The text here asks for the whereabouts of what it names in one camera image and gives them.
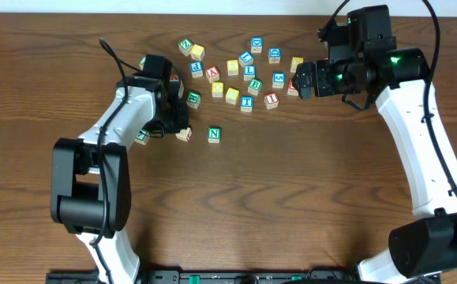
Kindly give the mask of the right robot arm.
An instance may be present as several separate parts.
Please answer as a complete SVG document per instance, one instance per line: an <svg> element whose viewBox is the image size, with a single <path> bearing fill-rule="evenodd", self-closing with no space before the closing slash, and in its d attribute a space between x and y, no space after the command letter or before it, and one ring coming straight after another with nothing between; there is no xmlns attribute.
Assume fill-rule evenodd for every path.
<svg viewBox="0 0 457 284"><path fill-rule="evenodd" d="M361 261L360 283L436 283L457 269L457 158L436 104L435 61L398 48L387 6L330 19L317 32L328 57L298 65L292 83L302 99L365 92L395 141L409 183L414 221L391 231L388 247Z"/></svg>

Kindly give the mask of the green N block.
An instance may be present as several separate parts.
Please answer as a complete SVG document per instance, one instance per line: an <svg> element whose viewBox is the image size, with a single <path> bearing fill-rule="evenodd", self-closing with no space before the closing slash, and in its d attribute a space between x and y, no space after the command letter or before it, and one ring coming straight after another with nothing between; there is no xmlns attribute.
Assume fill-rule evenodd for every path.
<svg viewBox="0 0 457 284"><path fill-rule="evenodd" d="M210 127L208 129L208 142L217 144L221 139L221 128L219 127Z"/></svg>

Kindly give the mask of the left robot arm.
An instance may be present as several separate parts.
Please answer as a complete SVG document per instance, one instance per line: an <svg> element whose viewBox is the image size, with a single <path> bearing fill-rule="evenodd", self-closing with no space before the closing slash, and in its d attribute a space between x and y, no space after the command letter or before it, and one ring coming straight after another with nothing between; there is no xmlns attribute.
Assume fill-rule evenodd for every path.
<svg viewBox="0 0 457 284"><path fill-rule="evenodd" d="M48 283L148 282L125 228L132 204L128 151L136 141L188 127L173 69L164 56L147 55L140 70L117 83L114 101L89 130L55 143L51 218L87 247L96 270L51 272Z"/></svg>

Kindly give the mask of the red E block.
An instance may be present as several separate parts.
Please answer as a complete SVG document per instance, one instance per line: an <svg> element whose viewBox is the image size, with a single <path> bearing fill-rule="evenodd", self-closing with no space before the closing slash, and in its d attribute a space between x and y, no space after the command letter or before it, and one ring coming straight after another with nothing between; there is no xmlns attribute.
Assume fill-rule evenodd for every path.
<svg viewBox="0 0 457 284"><path fill-rule="evenodd" d="M176 133L175 136L182 141L189 142L191 136L192 136L192 129L190 127L187 127L186 129L181 129L179 133Z"/></svg>

